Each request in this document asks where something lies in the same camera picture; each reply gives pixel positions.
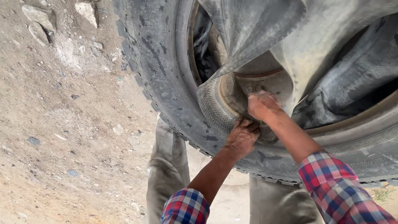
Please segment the tire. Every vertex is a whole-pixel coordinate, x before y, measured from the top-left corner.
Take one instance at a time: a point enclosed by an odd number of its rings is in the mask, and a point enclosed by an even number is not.
[[[113,4],[120,18],[116,25],[124,37],[123,51],[131,70],[137,72],[143,94],[172,130],[203,154],[214,156],[226,135],[207,122],[197,104],[196,85],[188,79],[192,76],[186,63],[189,49],[182,44],[187,43],[193,0],[113,0]],[[327,133],[329,144],[339,143],[326,150],[351,148],[336,157],[348,163],[363,184],[371,187],[388,181],[398,185],[398,110],[394,107],[377,121],[355,129],[366,137],[358,139],[353,129]],[[298,167],[287,152],[255,150],[235,167],[270,182],[301,185]]]

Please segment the dirt ground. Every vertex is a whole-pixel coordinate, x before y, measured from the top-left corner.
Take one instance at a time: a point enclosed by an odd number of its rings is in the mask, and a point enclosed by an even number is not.
[[[1,223],[143,223],[157,114],[121,66],[111,0],[95,2],[98,28],[73,1],[0,3]],[[30,34],[24,4],[54,11],[49,46]],[[210,158],[187,148],[193,178]],[[208,223],[248,223],[248,179],[231,172]],[[397,218],[397,192],[384,198]]]

